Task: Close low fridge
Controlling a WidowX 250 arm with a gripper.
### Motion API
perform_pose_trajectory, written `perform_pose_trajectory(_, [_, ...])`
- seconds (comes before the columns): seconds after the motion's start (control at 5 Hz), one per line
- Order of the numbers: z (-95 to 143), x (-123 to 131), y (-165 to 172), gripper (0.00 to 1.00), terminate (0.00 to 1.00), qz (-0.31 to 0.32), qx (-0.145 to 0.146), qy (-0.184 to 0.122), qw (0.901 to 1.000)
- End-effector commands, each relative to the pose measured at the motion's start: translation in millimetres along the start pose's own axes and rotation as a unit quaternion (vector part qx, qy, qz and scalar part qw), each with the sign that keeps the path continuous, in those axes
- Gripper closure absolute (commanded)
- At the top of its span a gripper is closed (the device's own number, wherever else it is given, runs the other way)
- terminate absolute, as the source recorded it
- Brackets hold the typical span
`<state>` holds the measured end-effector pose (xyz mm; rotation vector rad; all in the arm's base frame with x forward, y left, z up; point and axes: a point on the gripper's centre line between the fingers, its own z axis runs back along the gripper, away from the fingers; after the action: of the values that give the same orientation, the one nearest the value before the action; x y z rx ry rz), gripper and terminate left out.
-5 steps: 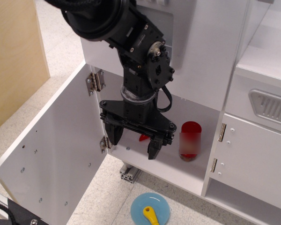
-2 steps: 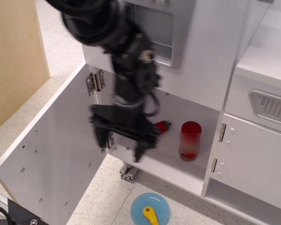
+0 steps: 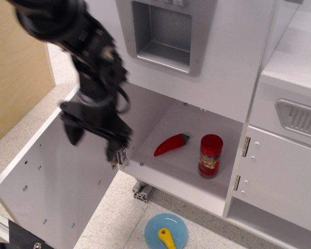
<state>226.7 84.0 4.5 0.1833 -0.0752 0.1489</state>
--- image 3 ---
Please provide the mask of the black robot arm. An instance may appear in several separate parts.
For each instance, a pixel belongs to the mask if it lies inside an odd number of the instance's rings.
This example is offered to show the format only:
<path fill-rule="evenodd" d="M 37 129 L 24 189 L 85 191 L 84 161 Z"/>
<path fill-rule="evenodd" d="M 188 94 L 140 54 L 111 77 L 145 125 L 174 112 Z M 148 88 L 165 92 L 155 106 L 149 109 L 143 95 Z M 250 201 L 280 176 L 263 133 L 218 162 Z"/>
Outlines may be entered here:
<path fill-rule="evenodd" d="M 79 75 L 75 97 L 60 104 L 61 119 L 71 144 L 78 144 L 84 131 L 107 140 L 106 156 L 117 162 L 127 147 L 131 128 L 119 117 L 118 96 L 126 69 L 114 40 L 93 18 L 84 1 L 12 1 L 21 26 L 34 38 L 68 52 Z"/>

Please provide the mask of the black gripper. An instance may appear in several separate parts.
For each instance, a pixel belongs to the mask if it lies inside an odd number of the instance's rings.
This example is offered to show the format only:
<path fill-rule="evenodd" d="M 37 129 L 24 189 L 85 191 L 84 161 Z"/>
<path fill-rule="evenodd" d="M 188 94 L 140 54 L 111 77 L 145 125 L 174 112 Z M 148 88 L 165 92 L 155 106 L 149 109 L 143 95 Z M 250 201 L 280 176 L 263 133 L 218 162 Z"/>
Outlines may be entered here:
<path fill-rule="evenodd" d="M 70 101 L 60 103 L 61 119 L 72 145 L 77 145 L 84 131 L 108 141 L 106 156 L 110 162 L 116 151 L 128 145 L 132 129 L 119 117 L 118 95 L 107 94 L 92 99 L 77 93 Z"/>

